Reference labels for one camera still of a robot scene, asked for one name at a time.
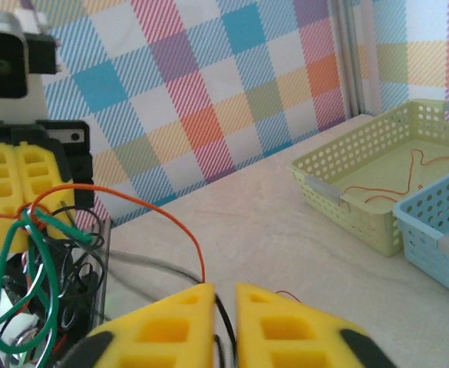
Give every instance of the plaid wallpaper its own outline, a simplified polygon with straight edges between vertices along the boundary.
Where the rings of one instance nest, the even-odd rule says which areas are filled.
[[[368,95],[380,109],[413,98],[449,100],[449,0],[351,1],[365,38],[375,35],[364,57],[376,66]]]
[[[345,120],[328,0],[34,4],[62,41],[51,118],[89,122],[99,185],[163,205]]]

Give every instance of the green plastic basket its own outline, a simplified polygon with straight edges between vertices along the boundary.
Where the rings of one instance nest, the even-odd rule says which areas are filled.
[[[412,100],[373,118],[344,136],[296,159],[294,172],[308,204],[328,216],[385,256],[399,252],[403,243],[387,195],[399,201],[449,173],[449,103]],[[393,189],[408,186],[414,154],[411,190],[406,195],[352,189],[350,186]]]

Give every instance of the orange wire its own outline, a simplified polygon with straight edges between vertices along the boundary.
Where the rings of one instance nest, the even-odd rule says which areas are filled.
[[[291,293],[290,291],[287,290],[278,290],[276,291],[276,294],[287,294],[290,297],[293,297],[294,299],[296,299],[296,301],[298,301],[299,303],[302,303],[298,297],[296,297],[293,293]]]
[[[117,197],[120,197],[122,199],[126,199],[127,201],[130,201],[130,202],[133,202],[133,203],[137,203],[138,205],[142,205],[143,207],[147,207],[149,209],[152,209],[153,211],[158,212],[161,215],[167,217],[168,219],[173,221],[176,225],[178,225],[190,237],[190,239],[192,239],[192,242],[195,244],[196,253],[197,253],[198,257],[199,257],[200,273],[202,275],[202,282],[206,281],[205,262],[203,260],[203,254],[202,254],[202,250],[200,248],[200,244],[199,244],[198,240],[196,239],[195,235],[192,234],[192,232],[180,220],[178,220],[178,218],[174,217],[169,212],[166,212],[163,209],[160,209],[156,205],[153,205],[153,204],[151,204],[149,202],[145,202],[145,201],[143,201],[141,199],[132,197],[132,196],[124,194],[122,192],[118,192],[117,190],[113,190],[113,189],[110,189],[110,188],[105,188],[103,186],[91,185],[91,184],[63,184],[63,185],[60,185],[60,186],[56,186],[54,188],[50,188],[49,190],[44,191],[42,194],[40,194],[31,203],[31,206],[30,206],[31,217],[33,218],[35,216],[35,210],[36,210],[37,207],[40,206],[40,201],[42,199],[44,199],[46,196],[49,196],[50,194],[52,194],[54,192],[59,192],[61,190],[66,190],[66,189],[91,190],[93,192],[108,193],[108,194],[111,194],[113,196],[117,196]]]
[[[436,157],[433,159],[428,160],[426,163],[424,162],[424,151],[422,151],[421,149],[418,148],[414,148],[411,149],[410,151],[410,156],[411,156],[411,162],[410,162],[410,171],[408,173],[408,183],[407,183],[407,190],[404,192],[399,192],[393,189],[384,189],[384,188],[370,188],[367,186],[349,186],[347,189],[344,190],[344,193],[347,192],[350,189],[363,189],[363,190],[371,190],[371,191],[375,191],[375,192],[387,192],[387,193],[393,193],[393,194],[398,194],[400,196],[404,196],[406,194],[408,194],[411,190],[411,180],[412,180],[412,176],[413,176],[413,170],[414,170],[414,164],[415,164],[415,156],[414,156],[414,152],[419,152],[421,154],[421,159],[419,160],[419,164],[421,166],[427,166],[430,165],[431,163],[434,163],[436,161],[440,161],[440,160],[444,160],[444,159],[449,159],[449,156],[440,156],[440,157]],[[384,199],[389,199],[392,202],[397,202],[398,200],[393,199],[392,197],[388,197],[387,195],[374,195],[372,197],[367,198],[364,203],[368,203],[370,202],[372,199],[375,198],[384,198]]]

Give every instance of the blue plastic basket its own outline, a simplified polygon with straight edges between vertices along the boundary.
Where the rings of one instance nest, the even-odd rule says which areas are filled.
[[[393,208],[405,257],[449,288],[449,175]]]

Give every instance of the wire bundle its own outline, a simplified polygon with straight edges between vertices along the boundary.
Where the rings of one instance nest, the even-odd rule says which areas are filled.
[[[182,224],[178,219],[174,218],[168,212],[165,212],[163,209],[160,209],[155,205],[152,205],[140,199],[125,195],[121,192],[114,191],[113,189],[108,189],[100,186],[93,186],[88,184],[65,184],[49,189],[48,191],[40,194],[28,208],[22,209],[17,216],[0,214],[0,219],[15,219],[15,222],[13,222],[11,228],[6,233],[4,245],[0,252],[0,300],[2,278],[5,274],[5,265],[15,233],[20,229],[25,228],[31,237],[31,244],[28,249],[28,254],[25,256],[24,262],[28,282],[28,292],[18,301],[18,303],[13,305],[10,310],[0,316],[0,324],[11,320],[16,314],[21,313],[21,311],[28,307],[28,304],[30,304],[31,300],[34,297],[40,300],[41,305],[45,310],[45,322],[43,323],[43,326],[41,328],[38,328],[31,340],[23,343],[20,346],[8,344],[2,340],[2,332],[4,332],[5,329],[5,327],[3,327],[2,332],[0,331],[0,351],[6,353],[8,356],[13,354],[22,354],[35,349],[46,341],[45,348],[40,358],[38,359],[37,366],[44,366],[52,351],[56,349],[55,342],[58,331],[60,330],[62,332],[63,330],[68,328],[68,322],[70,319],[67,318],[68,313],[66,312],[66,309],[64,309],[64,311],[62,312],[64,315],[61,315],[61,320],[67,323],[61,323],[60,329],[58,326],[60,309],[59,300],[63,297],[67,298],[67,300],[71,300],[71,302],[74,303],[76,297],[69,294],[69,290],[72,289],[73,285],[75,285],[76,287],[86,287],[86,284],[80,277],[80,273],[84,268],[88,269],[88,274],[92,272],[91,263],[86,262],[87,256],[91,256],[98,263],[100,263],[100,265],[103,264],[100,256],[97,255],[97,250],[99,250],[103,246],[103,238],[100,235],[85,234],[75,226],[66,225],[62,221],[55,218],[55,215],[57,215],[58,213],[68,211],[69,209],[73,208],[62,208],[52,213],[51,215],[41,209],[40,202],[42,201],[42,199],[44,199],[46,196],[49,196],[53,192],[66,189],[81,189],[106,192],[129,200],[131,202],[135,202],[139,205],[143,205],[145,207],[148,207],[149,209],[153,209],[154,211],[159,212],[160,214],[165,215],[166,217],[171,219],[189,235],[189,237],[195,244],[201,265],[201,281],[205,282],[205,264],[203,263],[203,255],[197,239],[184,224]],[[97,221],[99,221],[99,218],[97,218],[94,212],[90,213],[95,216]],[[46,225],[53,226],[60,230],[63,234],[65,234],[66,239],[57,241],[45,236],[42,233],[42,229]],[[65,259],[61,268],[60,277],[58,277],[57,269],[51,256],[51,251],[55,251],[56,248],[57,250],[59,248],[67,249],[67,253],[65,255]],[[67,260],[69,259],[69,257],[71,257],[71,252],[75,248],[82,249],[84,251],[84,255],[81,256],[76,262],[74,262],[74,264],[68,267],[69,262]],[[96,293],[97,289],[103,282],[105,272],[104,267],[101,267],[101,270],[102,275],[99,277],[98,284],[93,288],[93,290],[89,291],[93,294]],[[44,281],[47,281],[48,293],[45,292],[42,288]]]

